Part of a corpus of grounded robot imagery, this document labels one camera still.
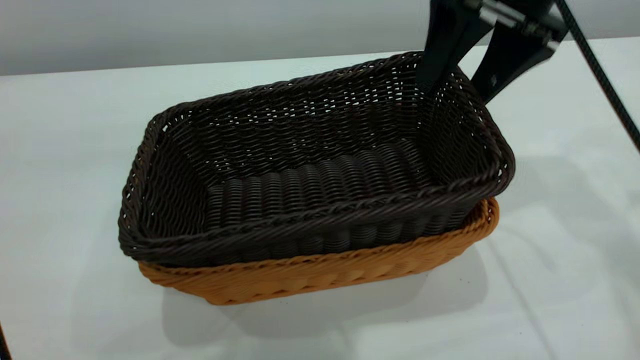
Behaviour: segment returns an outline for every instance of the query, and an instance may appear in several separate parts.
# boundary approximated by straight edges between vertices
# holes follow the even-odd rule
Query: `white table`
[[[591,43],[640,120],[640,37]],[[152,115],[382,56],[1,77],[14,358],[639,359],[640,156],[570,42],[490,104],[518,160],[500,225],[428,276],[214,307],[122,254],[120,192]]]

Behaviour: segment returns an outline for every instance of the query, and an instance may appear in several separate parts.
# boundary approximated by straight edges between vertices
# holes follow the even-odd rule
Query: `basket bottom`
[[[437,184],[412,141],[401,140],[375,149],[342,155],[260,177],[230,179],[209,188],[209,229],[277,217],[340,202],[358,201],[393,193],[416,192]],[[441,210],[419,218],[358,225],[312,238],[279,241],[241,252],[215,254],[189,266],[218,266],[294,256],[336,254],[406,243],[420,236],[460,228],[475,204]]]

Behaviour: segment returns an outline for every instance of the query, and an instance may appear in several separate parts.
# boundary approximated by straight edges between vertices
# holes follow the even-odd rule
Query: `gray wall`
[[[640,0],[571,0],[591,38]],[[0,0],[0,74],[420,49],[428,0]]]

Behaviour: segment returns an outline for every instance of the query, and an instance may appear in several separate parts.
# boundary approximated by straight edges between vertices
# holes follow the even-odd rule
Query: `woven basket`
[[[513,177],[465,75],[426,97],[422,53],[178,104],[149,123],[123,191],[138,261],[218,266],[459,229]]]
[[[431,270],[491,234],[499,216],[494,199],[482,200],[463,229],[404,244],[211,268],[165,268],[143,262],[139,266],[155,284],[203,297],[214,305],[241,304]]]

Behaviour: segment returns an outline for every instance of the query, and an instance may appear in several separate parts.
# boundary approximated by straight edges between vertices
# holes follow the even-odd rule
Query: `stacked baskets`
[[[429,270],[487,236],[513,153],[422,53],[178,104],[149,123],[120,245],[153,282],[237,304]]]

